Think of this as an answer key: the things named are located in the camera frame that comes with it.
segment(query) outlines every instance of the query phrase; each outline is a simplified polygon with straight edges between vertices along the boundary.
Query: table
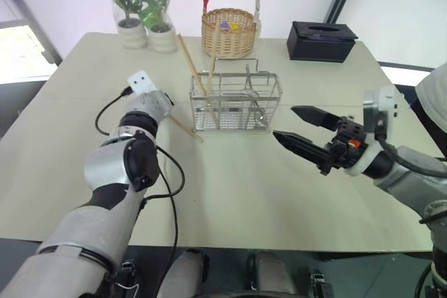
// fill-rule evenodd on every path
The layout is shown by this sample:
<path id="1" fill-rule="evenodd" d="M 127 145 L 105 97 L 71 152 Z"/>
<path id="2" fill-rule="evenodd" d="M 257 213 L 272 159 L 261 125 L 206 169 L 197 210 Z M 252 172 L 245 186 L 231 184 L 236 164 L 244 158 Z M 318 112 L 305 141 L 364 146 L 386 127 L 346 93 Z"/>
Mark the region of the table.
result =
<path id="1" fill-rule="evenodd" d="M 200 40 L 185 40 L 197 67 L 207 68 Z M 272 128 L 319 145 L 332 133 L 301 121 L 291 105 L 318 105 L 362 122 L 362 92 L 390 84 L 362 43 L 344 64 L 289 61 L 285 41 L 279 39 L 261 40 L 254 55 L 261 67 L 279 75 L 284 88 Z M 192 124 L 190 74 L 180 51 L 123 50 L 117 36 L 87 34 L 0 141 L 0 237 L 43 240 L 64 214 L 89 199 L 83 163 L 103 140 L 94 130 L 94 117 L 140 69 L 170 94 L 173 114 Z M 353 81 L 358 74 L 367 75 Z M 126 99 L 103 115 L 104 129 L 117 125 Z M 413 112 L 402 103 L 398 113 L 393 143 L 439 155 Z M 416 213 L 367 177 L 352 178 L 339 170 L 324 177 L 270 133 L 201 135 L 205 141 L 198 144 L 168 119 L 157 135 L 186 174 L 184 192 L 176 197 L 180 246 L 355 252 L 432 247 Z M 175 185 L 178 176 L 167 165 L 161 159 Z M 148 190 L 160 192 L 160 181 Z M 131 244 L 168 246 L 172 241 L 170 203 L 153 201 L 140 214 Z"/>

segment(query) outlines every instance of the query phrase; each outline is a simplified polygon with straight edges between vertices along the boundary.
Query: woven basket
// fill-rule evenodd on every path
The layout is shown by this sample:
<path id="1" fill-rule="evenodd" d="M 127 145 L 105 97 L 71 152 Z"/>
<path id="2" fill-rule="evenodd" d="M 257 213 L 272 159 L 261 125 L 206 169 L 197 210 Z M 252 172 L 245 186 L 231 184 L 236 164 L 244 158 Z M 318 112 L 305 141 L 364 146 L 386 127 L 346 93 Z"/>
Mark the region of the woven basket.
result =
<path id="1" fill-rule="evenodd" d="M 240 58 L 250 53 L 255 37 L 261 30 L 259 21 L 259 0 L 256 0 L 254 15 L 236 8 L 220 8 L 207 12 L 208 0 L 203 0 L 202 45 L 207 54 L 213 51 L 213 36 L 216 24 L 235 23 L 237 29 L 219 28 L 217 41 L 214 44 L 215 57 Z"/>

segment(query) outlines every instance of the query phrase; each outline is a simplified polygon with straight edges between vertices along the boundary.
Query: white pot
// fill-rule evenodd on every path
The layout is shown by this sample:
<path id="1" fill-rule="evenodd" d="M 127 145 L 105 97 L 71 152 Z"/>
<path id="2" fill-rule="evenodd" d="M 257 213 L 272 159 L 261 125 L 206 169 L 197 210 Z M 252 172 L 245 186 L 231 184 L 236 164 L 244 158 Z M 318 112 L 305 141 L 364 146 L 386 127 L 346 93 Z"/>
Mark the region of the white pot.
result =
<path id="1" fill-rule="evenodd" d="M 122 22 L 123 20 L 118 23 L 117 27 L 118 34 L 123 42 L 123 46 L 129 49 L 140 49 L 146 47 L 146 29 L 142 25 L 141 21 L 139 20 L 140 23 L 138 24 L 138 26 L 132 28 L 121 27 L 120 24 Z"/>
<path id="2" fill-rule="evenodd" d="M 157 33 L 151 29 L 148 29 L 147 31 L 149 42 L 156 52 L 169 54 L 177 50 L 177 40 L 173 28 L 163 33 Z"/>

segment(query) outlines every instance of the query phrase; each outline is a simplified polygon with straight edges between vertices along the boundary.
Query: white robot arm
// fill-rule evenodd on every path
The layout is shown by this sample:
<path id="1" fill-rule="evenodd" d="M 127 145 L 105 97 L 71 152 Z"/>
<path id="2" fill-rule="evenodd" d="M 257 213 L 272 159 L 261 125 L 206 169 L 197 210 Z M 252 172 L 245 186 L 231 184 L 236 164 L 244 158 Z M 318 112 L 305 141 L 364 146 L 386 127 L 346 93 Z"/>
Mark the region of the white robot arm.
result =
<path id="1" fill-rule="evenodd" d="M 158 90 L 127 105 L 118 127 L 85 161 L 90 201 L 66 215 L 1 298 L 109 297 L 145 192 L 159 176 L 155 137 L 172 106 Z"/>
<path id="2" fill-rule="evenodd" d="M 431 297 L 447 297 L 447 166 L 407 147 L 395 150 L 386 142 L 396 107 L 393 87 L 367 92 L 364 126 L 314 106 L 292 107 L 304 121 L 337 132 L 324 148 L 295 133 L 274 131 L 273 135 L 286 149 L 315 163 L 322 174 L 341 167 L 351 176 L 364 174 L 416 211 L 422 217 L 420 223 L 432 232 Z"/>

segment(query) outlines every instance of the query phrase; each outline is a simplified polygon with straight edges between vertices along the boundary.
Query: black tissue box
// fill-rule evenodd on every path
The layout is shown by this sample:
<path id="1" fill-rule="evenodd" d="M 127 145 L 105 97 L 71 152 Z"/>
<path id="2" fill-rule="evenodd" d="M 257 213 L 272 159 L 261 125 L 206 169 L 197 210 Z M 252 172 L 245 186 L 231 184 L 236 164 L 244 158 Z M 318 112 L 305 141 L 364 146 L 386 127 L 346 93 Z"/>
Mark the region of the black tissue box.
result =
<path id="1" fill-rule="evenodd" d="M 290 59 L 342 63 L 358 38 L 345 24 L 292 23 L 287 39 Z"/>

